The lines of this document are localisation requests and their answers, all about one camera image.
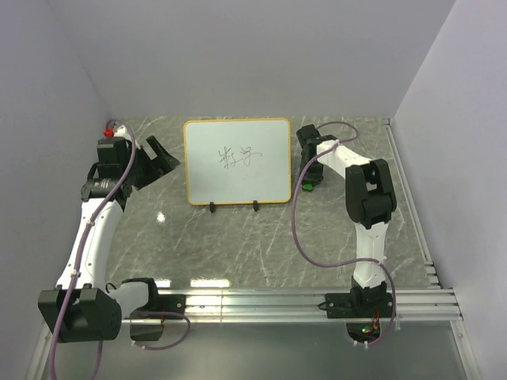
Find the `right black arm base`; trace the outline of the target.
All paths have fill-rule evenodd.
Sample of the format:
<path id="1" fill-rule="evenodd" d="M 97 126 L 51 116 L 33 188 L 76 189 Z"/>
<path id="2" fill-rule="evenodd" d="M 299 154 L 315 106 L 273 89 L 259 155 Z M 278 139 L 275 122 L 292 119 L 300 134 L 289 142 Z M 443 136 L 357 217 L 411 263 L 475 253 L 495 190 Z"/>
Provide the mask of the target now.
<path id="1" fill-rule="evenodd" d="M 367 295 L 362 289 L 349 293 L 326 293 L 317 305 L 328 319 L 345 321 L 349 340 L 364 348 L 378 344 L 394 326 L 396 298 L 392 293 Z"/>

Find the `green whiteboard eraser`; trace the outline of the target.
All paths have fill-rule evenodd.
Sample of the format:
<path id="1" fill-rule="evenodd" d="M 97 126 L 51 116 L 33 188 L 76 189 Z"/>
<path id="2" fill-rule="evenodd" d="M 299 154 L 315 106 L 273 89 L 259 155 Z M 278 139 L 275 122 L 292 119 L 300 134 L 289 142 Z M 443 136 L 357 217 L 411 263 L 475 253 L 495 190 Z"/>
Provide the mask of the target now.
<path id="1" fill-rule="evenodd" d="M 301 189 L 306 192 L 311 192 L 314 190 L 315 184 L 310 181 L 303 181 L 301 184 Z"/>

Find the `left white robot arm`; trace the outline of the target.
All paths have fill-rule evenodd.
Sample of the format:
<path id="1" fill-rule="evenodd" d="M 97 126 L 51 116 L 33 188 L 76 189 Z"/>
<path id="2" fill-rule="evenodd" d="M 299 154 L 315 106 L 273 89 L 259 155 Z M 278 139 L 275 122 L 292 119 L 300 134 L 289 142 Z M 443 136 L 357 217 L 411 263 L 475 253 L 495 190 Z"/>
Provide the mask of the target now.
<path id="1" fill-rule="evenodd" d="M 100 139 L 81 189 L 78 234 L 63 274 L 52 290 L 41 291 L 38 308 L 60 343 L 114 340 L 121 322 L 136 312 L 155 316 L 160 296 L 152 278 L 126 279 L 113 291 L 105 289 L 105 272 L 112 238 L 128 198 L 173 171 L 179 161 L 153 136 L 133 146 L 120 135 Z"/>

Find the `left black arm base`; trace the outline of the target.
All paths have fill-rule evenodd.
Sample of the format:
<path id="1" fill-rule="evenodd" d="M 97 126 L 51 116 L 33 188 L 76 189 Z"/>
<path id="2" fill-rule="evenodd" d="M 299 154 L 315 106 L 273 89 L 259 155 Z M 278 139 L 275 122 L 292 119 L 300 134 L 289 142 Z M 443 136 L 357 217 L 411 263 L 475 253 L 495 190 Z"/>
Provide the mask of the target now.
<path id="1" fill-rule="evenodd" d="M 158 342 L 163 333 L 169 332 L 170 322 L 183 323 L 185 320 L 186 296 L 183 294 L 159 295 L 155 304 L 142 306 L 130 314 L 130 337 L 135 342 Z"/>

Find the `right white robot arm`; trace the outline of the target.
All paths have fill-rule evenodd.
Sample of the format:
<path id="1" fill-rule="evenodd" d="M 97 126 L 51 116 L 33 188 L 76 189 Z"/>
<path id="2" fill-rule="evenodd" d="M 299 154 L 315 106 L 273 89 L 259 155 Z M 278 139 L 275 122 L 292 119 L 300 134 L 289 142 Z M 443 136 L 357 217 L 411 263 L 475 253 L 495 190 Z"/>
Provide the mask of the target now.
<path id="1" fill-rule="evenodd" d="M 354 152 L 332 135 L 321 135 L 313 124 L 301 127 L 296 137 L 302 151 L 294 196 L 321 184 L 324 168 L 345 181 L 345 209 L 356 230 L 348 304 L 356 315 L 368 316 L 389 296 L 389 276 L 383 270 L 385 241 L 397 207 L 389 165 L 384 159 L 373 160 Z"/>

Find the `yellow framed whiteboard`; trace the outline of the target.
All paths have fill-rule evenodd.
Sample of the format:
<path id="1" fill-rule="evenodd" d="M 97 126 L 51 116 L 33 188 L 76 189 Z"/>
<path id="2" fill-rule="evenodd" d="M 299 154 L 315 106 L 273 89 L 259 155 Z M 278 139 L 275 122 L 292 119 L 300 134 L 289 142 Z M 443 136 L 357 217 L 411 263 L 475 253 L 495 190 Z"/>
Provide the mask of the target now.
<path id="1" fill-rule="evenodd" d="M 291 134 L 285 118 L 186 122 L 187 200 L 192 205 L 288 202 Z"/>

